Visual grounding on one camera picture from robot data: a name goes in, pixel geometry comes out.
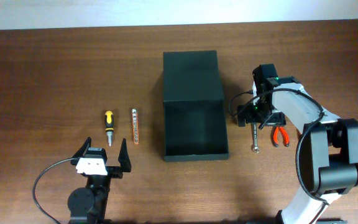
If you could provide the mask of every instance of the black box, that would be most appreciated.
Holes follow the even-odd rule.
[[[164,52],[165,161],[228,159],[215,50]]]

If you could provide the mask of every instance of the dark green box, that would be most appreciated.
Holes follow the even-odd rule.
[[[164,52],[165,161],[228,159],[215,50]]]

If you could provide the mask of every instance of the pliers handle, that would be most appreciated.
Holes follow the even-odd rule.
[[[284,146],[285,147],[290,146],[290,137],[289,137],[289,135],[287,134],[287,132],[285,131],[285,129],[283,127],[274,127],[273,145],[275,147],[278,147],[278,140],[277,140],[278,131],[280,131],[281,135],[283,136]]]

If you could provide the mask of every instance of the cable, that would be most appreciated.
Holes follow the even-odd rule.
[[[301,145],[302,145],[302,142],[303,140],[305,139],[306,135],[309,134],[309,132],[322,120],[322,118],[324,117],[324,109],[323,107],[316,101],[314,100],[312,97],[310,97],[309,95],[305,94],[305,93],[302,93],[300,90],[294,90],[294,89],[290,89],[290,88],[279,88],[279,89],[274,89],[274,90],[269,90],[269,91],[265,91],[261,94],[258,94],[254,97],[252,97],[243,107],[243,109],[241,109],[240,111],[237,111],[236,113],[232,113],[231,112],[231,105],[232,105],[232,102],[238,97],[238,96],[241,96],[245,93],[248,93],[247,92],[243,92],[243,93],[240,93],[240,94],[237,94],[236,96],[234,96],[230,102],[229,102],[229,114],[231,116],[236,116],[238,115],[239,113],[243,112],[247,106],[252,103],[254,100],[258,99],[258,98],[261,98],[263,96],[266,96],[266,95],[269,95],[271,93],[274,93],[274,92],[277,92],[277,91],[290,91],[290,92],[293,92],[293,93],[296,93],[298,95],[301,95],[303,97],[305,97],[306,99],[308,99],[309,101],[311,101],[314,105],[316,105],[318,107],[318,109],[320,110],[320,114],[319,114],[319,117],[317,119],[315,119],[308,127],[307,129],[303,132],[303,134],[301,135],[301,138],[298,142],[298,145],[296,147],[296,154],[295,154],[295,167],[296,167],[296,175],[298,177],[298,180],[299,180],[299,184],[301,185],[302,189],[305,191],[305,193],[311,197],[312,199],[314,200],[318,200],[320,202],[322,202],[324,205],[329,205],[329,203],[327,202],[327,200],[321,198],[321,197],[315,197],[314,195],[312,195],[305,187],[303,181],[302,181],[302,178],[301,178],[301,174],[300,174],[300,167],[299,167],[299,160],[300,160],[300,151],[301,151]]]
[[[52,217],[51,215],[49,215],[42,207],[41,205],[38,203],[38,200],[37,200],[37,197],[35,197],[35,188],[38,184],[38,181],[41,179],[41,177],[48,171],[50,170],[51,168],[59,165],[59,164],[62,164],[64,162],[67,162],[67,161],[72,161],[74,159],[78,159],[78,158],[68,158],[68,159],[64,159],[62,161],[59,161],[59,162],[56,162],[54,164],[52,164],[51,166],[49,166],[48,168],[46,168],[44,171],[42,171],[40,173],[40,175],[38,175],[38,177],[36,178],[35,182],[34,182],[34,185],[32,186],[32,198],[34,199],[34,203],[35,205],[38,207],[38,209],[43,213],[45,214],[46,216],[48,216],[50,219],[52,219],[55,223],[57,224],[61,224],[57,219],[55,219],[54,217]]]

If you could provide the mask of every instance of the screwdriver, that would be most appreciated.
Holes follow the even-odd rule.
[[[114,116],[111,111],[107,111],[104,114],[104,123],[106,124],[106,134],[109,141],[109,146],[112,144],[112,134],[114,132]]]

